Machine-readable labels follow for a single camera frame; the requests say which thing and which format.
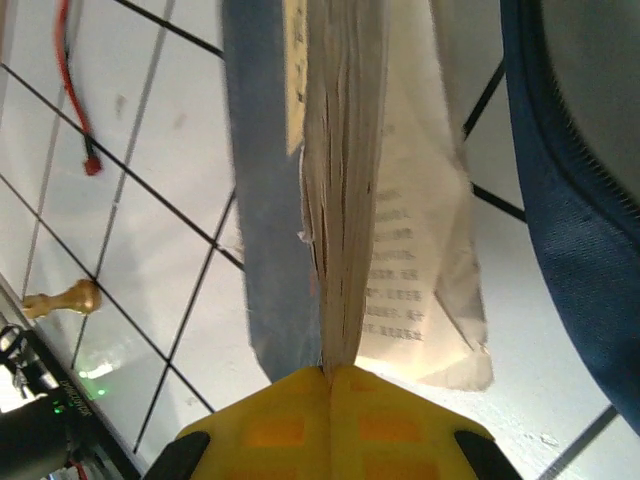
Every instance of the blue backpack strap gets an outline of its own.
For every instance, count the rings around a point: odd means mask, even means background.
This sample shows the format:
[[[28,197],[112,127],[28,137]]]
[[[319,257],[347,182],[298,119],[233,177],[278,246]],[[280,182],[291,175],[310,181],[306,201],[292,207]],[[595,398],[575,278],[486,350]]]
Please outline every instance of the blue backpack strap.
[[[502,1],[511,121],[531,239],[583,362],[640,434],[640,208],[574,127],[547,52],[540,3]]]

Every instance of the red cable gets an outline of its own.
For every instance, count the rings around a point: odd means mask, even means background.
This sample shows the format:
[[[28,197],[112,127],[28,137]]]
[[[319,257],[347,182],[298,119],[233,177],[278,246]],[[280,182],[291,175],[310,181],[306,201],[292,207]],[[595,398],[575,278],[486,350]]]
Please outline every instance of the red cable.
[[[58,61],[58,68],[60,69],[60,74],[62,75],[62,83],[64,85],[64,89],[69,95],[69,99],[71,100],[71,105],[73,105],[73,109],[78,115],[78,119],[80,121],[80,128],[82,129],[82,133],[85,136],[85,139],[91,138],[91,124],[89,123],[89,118],[85,113],[78,97],[76,96],[76,92],[73,88],[73,82],[71,81],[71,73],[69,72],[69,64],[67,59],[67,51],[66,51],[66,30],[67,30],[67,17],[69,15],[69,0],[60,0],[60,7],[58,11],[58,18],[55,24],[55,33],[54,33],[54,44],[56,51],[56,59]],[[102,165],[100,164],[100,160],[95,155],[94,152],[87,152],[87,160],[84,163],[84,168],[87,175],[95,175],[100,170],[102,170]]]
[[[76,462],[71,462],[71,465],[78,472],[78,477],[80,478],[80,480],[89,480],[89,477],[87,477],[87,472],[84,471],[84,467],[82,465]]]

